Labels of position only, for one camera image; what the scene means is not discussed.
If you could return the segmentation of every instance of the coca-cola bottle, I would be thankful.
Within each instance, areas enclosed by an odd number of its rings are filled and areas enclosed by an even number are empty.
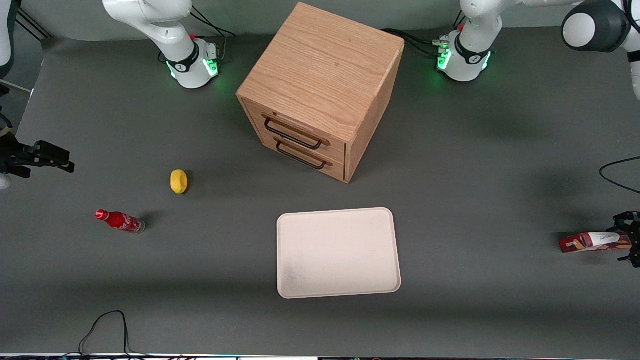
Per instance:
[[[113,229],[126,231],[132,234],[140,234],[145,228],[145,222],[131,217],[125,213],[114,211],[112,213],[106,210],[98,210],[95,212],[95,218],[109,224]]]

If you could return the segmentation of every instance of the white tray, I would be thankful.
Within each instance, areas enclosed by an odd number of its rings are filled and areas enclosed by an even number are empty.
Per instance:
[[[400,283],[389,209],[291,213],[278,219],[283,298],[392,293]]]

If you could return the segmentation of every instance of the wooden drawer cabinet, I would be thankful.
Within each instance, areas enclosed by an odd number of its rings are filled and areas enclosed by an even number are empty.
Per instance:
[[[263,145],[348,183],[403,49],[401,38],[298,3],[236,95]]]

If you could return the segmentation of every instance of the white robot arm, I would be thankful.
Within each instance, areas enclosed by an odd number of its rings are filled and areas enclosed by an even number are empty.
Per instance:
[[[19,6],[18,0],[0,0],[0,79],[13,66],[13,27]]]
[[[442,49],[437,69],[456,81],[472,81],[487,66],[490,48],[502,30],[500,14],[520,3],[531,7],[559,6],[580,0],[460,0],[460,8],[467,16],[463,30],[458,29],[440,37]]]
[[[640,99],[640,5],[629,0],[586,0],[569,12],[563,22],[563,40],[576,51],[610,53],[627,51],[631,82]]]
[[[632,84],[640,99],[640,5],[630,0],[460,0],[468,20],[463,29],[440,37],[437,69],[456,81],[472,81],[486,68],[490,48],[502,29],[500,14],[523,3],[530,7],[576,4],[564,18],[564,43],[576,51],[610,53],[622,46],[631,63]]]
[[[191,0],[102,0],[109,16],[148,36],[167,59],[171,75],[185,88],[206,85],[218,75],[215,44],[192,39],[179,21]]]

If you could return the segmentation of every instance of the bottle cap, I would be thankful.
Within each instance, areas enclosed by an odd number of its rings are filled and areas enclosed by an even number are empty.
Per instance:
[[[100,209],[95,212],[95,218],[99,220],[107,220],[109,218],[109,212],[103,209]]]

